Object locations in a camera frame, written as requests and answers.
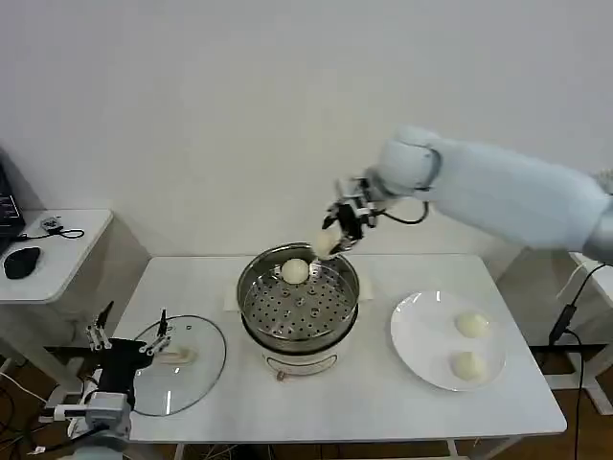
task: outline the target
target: white wall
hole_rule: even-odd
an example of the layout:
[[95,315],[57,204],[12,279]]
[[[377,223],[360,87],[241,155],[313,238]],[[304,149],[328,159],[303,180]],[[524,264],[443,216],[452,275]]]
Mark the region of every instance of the white wall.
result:
[[[307,239],[398,123],[611,166],[609,0],[0,0],[0,144],[30,205],[112,207],[155,255]],[[397,209],[406,217],[417,203]],[[513,248],[434,216],[363,252]]]

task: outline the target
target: steamed bun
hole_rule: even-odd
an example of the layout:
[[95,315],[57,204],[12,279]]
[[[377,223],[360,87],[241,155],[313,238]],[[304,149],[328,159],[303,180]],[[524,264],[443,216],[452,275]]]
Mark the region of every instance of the steamed bun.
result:
[[281,267],[281,276],[286,283],[299,285],[308,278],[308,264],[302,259],[289,259]]

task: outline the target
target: white plate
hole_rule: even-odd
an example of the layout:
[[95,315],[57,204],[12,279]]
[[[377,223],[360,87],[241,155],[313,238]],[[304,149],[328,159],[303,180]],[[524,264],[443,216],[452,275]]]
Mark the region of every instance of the white plate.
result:
[[[467,311],[489,320],[488,334],[465,337],[455,326],[455,317]],[[416,292],[398,304],[392,314],[392,341],[402,360],[422,379],[452,391],[468,391],[492,383],[505,367],[506,350],[500,331],[474,302],[442,290]],[[479,379],[463,380],[451,370],[451,358],[474,352],[486,363]]]

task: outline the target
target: table leg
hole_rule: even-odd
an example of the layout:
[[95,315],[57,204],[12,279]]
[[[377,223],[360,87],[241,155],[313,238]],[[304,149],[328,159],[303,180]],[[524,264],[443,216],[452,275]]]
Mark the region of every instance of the table leg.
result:
[[80,392],[82,383],[79,378],[47,352],[36,341],[36,337],[20,326],[18,320],[15,320],[8,310],[2,311],[3,320],[0,321],[0,337],[11,345],[17,353],[63,386],[66,391]]
[[[608,369],[610,363],[613,362],[611,354],[613,354],[613,346],[607,345],[596,356],[585,363],[585,372],[583,373],[582,388],[587,392],[587,395],[601,415],[613,415],[613,404],[611,404],[611,401],[596,380],[598,373]],[[579,388],[580,354],[568,353],[567,356],[575,368],[575,373],[545,376],[545,380],[549,383],[549,387],[552,390],[576,390]]]
[[523,436],[511,436],[509,438],[482,439],[480,443],[474,447],[468,458],[470,460],[489,460],[503,450],[510,448],[522,438]]
[[183,451],[185,450],[185,444],[177,444],[174,451],[174,460],[183,460]]

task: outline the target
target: black cable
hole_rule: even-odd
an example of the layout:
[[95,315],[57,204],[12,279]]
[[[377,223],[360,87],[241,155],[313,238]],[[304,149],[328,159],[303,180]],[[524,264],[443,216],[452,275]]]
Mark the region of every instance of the black cable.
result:
[[21,460],[21,452],[19,451],[19,441],[17,441],[11,449],[9,460]]
[[45,448],[45,453],[47,453],[47,452],[55,452],[56,450],[61,450],[61,449],[69,448],[69,447],[73,446],[74,444],[78,443],[79,441],[82,441],[83,439],[87,439],[87,438],[89,438],[90,436],[93,436],[96,433],[100,433],[101,431],[105,431],[106,429],[108,429],[108,426],[106,426],[106,425],[98,425],[95,428],[92,428],[89,431],[87,431],[87,432],[85,432],[83,434],[80,434],[76,438],[69,439],[68,441],[65,441],[63,443],[56,444],[54,446],[50,446],[48,448]]
[[30,237],[25,233],[18,235],[16,237],[11,238],[14,242],[28,242],[30,240],[43,240],[45,238],[51,238],[54,236],[60,236],[65,238],[66,240],[76,240],[78,238],[82,238],[85,235],[85,232],[79,228],[73,228],[70,230],[59,230],[53,233],[48,233],[47,235],[39,235],[37,237]]
[[11,412],[9,413],[9,418],[5,422],[0,422],[0,436],[2,436],[7,431],[17,432],[19,430],[11,426],[12,418],[15,415],[15,400],[12,398],[11,394],[4,388],[0,387],[0,392],[2,392],[2,396],[6,396],[9,400],[9,408],[11,409]]
[[[581,339],[579,336],[567,329],[566,333],[572,335],[579,345],[582,345]],[[575,409],[575,460],[579,460],[579,405],[581,403],[581,393],[583,391],[583,367],[585,365],[585,360],[583,359],[583,352],[579,352],[581,355],[581,367],[579,371],[579,388],[577,390],[577,408]]]
[[592,275],[594,273],[596,273],[598,270],[600,270],[601,268],[607,266],[606,264],[600,264],[598,265],[596,268],[594,268],[592,271],[590,271],[587,276],[585,277],[585,279],[583,280],[583,283],[581,284],[581,287],[579,288],[579,290],[577,291],[577,294],[575,295],[575,298],[573,299],[573,302],[571,302],[571,305],[575,305],[579,299],[579,296],[581,295],[581,293],[583,292],[583,288],[585,288],[585,285],[587,285],[588,280],[592,277]]
[[[609,266],[609,265],[600,264],[596,268],[593,268],[587,274],[587,276],[583,280],[583,283],[581,283],[581,286],[579,287],[577,294],[575,294],[575,298],[573,299],[573,301],[570,304],[567,304],[562,309],[559,316],[557,317],[556,323],[554,324],[551,331],[549,332],[549,344],[548,344],[549,347],[553,347],[556,344],[556,342],[559,340],[559,338],[562,337],[562,335],[568,331],[568,327],[571,323],[571,320],[573,319],[573,316],[575,315],[575,312],[577,311],[576,303],[579,297],[581,296],[581,293],[585,289],[587,282],[590,280],[590,278],[592,278],[592,275],[594,273],[596,273],[598,270],[600,270],[601,268],[605,266]],[[581,351],[581,348],[583,348],[583,345],[579,343],[580,351]],[[538,361],[538,367],[541,369],[541,371],[543,370],[543,366],[547,362],[547,359],[548,359],[548,355],[544,355],[543,358]]]
[[388,219],[391,219],[398,223],[403,223],[404,225],[417,225],[418,223],[422,223],[430,214],[430,203],[428,203],[427,201],[423,201],[421,204],[423,205],[423,214],[417,220],[404,220],[403,218],[397,218],[396,216],[388,214],[387,211],[379,211],[377,215],[385,216]]
[[[51,424],[46,424],[46,425],[41,425],[35,429],[32,430],[32,433],[37,433],[38,431],[40,431],[41,429],[46,428],[47,426],[51,426]],[[12,438],[7,438],[7,439],[3,439],[2,441],[0,441],[0,447],[4,446],[6,443],[11,443],[13,441],[21,441],[21,438],[23,438],[24,435],[23,434],[18,434],[16,436],[13,436]]]

